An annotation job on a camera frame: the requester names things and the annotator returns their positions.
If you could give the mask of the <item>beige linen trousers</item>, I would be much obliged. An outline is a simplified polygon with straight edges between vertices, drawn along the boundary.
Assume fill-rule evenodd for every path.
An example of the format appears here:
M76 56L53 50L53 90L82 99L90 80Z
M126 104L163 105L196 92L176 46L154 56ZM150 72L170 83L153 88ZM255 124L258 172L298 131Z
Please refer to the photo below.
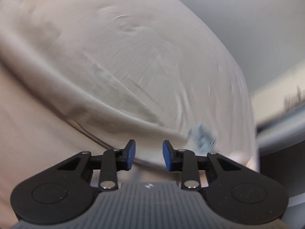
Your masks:
M179 0L1 0L1 61L102 147L134 139L134 166L121 181L175 179L166 139L259 169L243 73Z

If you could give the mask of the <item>grey bed sheet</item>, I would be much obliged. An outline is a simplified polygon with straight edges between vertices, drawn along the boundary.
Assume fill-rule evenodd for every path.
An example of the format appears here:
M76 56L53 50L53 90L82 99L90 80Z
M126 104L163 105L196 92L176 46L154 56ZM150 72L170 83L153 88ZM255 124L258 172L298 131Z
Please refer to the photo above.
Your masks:
M249 91L304 59L304 0L180 0L222 41Z

